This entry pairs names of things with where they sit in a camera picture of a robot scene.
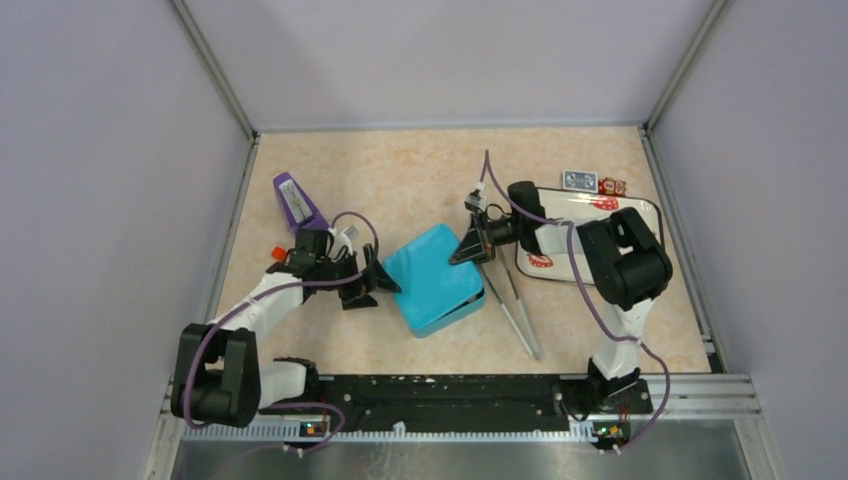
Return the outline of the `metal tongs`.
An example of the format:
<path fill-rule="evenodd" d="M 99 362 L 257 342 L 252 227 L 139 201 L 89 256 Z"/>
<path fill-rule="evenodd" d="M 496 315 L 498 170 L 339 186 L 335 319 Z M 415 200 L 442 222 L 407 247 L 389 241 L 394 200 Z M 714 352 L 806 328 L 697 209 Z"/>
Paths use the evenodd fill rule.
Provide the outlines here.
<path fill-rule="evenodd" d="M 497 259 L 482 266 L 480 271 L 527 355 L 540 362 L 542 350 L 518 284 L 509 269 L 505 252 L 498 249 Z"/>

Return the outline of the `teal box lid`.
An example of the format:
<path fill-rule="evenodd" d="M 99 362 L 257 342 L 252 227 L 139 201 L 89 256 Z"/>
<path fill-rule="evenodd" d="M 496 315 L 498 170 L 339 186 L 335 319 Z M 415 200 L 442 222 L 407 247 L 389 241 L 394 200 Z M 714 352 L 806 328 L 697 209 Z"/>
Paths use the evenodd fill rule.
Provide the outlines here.
<path fill-rule="evenodd" d="M 440 223 L 386 258 L 385 270 L 402 287 L 394 299 L 403 319 L 418 302 L 442 299 L 456 305 L 481 288 L 485 290 L 475 264 L 449 264 L 449 257 L 458 245 L 459 239 L 452 229 Z"/>

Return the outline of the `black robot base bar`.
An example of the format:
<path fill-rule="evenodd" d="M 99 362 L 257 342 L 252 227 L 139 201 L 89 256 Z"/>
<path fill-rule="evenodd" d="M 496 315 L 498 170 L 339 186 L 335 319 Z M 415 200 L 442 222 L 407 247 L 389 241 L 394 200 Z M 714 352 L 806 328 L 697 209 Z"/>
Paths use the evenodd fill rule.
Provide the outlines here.
<path fill-rule="evenodd" d="M 324 375 L 308 380 L 303 394 L 260 411 L 285 410 L 314 411 L 325 424 L 341 420 L 351 434 L 500 435 L 651 415 L 654 400 L 643 379 L 608 388 L 560 374 Z"/>

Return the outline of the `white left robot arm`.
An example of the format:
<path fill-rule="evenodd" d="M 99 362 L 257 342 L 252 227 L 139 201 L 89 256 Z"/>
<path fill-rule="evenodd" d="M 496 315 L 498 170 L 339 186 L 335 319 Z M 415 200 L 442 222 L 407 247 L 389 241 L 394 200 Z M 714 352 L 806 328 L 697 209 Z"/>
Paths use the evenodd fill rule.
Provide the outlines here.
<path fill-rule="evenodd" d="M 377 302 L 379 241 L 360 252 L 349 232 L 301 229 L 295 244 L 269 266 L 257 286 L 226 313 L 191 323 L 180 334 L 173 373 L 171 413 L 193 429 L 245 427 L 277 399 L 297 413 L 319 404 L 320 386 L 304 361 L 262 368 L 259 346 L 275 326 L 319 291 L 337 292 L 345 309 Z"/>

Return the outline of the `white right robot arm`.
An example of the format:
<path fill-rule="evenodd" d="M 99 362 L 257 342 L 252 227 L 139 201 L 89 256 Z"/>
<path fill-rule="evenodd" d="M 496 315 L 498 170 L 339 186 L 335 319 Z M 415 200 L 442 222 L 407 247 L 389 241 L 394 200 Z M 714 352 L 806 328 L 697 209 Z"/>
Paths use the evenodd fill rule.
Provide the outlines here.
<path fill-rule="evenodd" d="M 423 337 L 476 310 L 494 289 L 482 266 L 499 247 L 566 255 L 575 282 L 591 283 L 605 302 L 603 312 L 589 308 L 603 335 L 579 390 L 594 409 L 612 412 L 637 384 L 645 320 L 673 275 L 664 246 L 631 207 L 584 222 L 552 220 L 533 182 L 512 183 L 504 193 L 511 210 L 493 219 L 482 190 L 473 190 L 463 238 L 443 224 L 430 228 L 377 263 L 377 283 L 394 294 L 410 330 Z"/>

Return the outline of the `teal chocolate box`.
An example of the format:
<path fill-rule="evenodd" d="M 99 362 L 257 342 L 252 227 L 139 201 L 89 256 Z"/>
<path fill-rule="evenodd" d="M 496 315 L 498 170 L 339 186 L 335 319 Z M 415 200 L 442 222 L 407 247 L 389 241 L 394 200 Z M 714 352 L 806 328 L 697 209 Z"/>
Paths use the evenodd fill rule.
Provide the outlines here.
<path fill-rule="evenodd" d="M 421 301 L 404 314 L 404 319 L 416 338 L 424 338 L 480 310 L 485 300 L 486 291 L 481 288 L 456 305 L 449 305 L 442 299 Z"/>

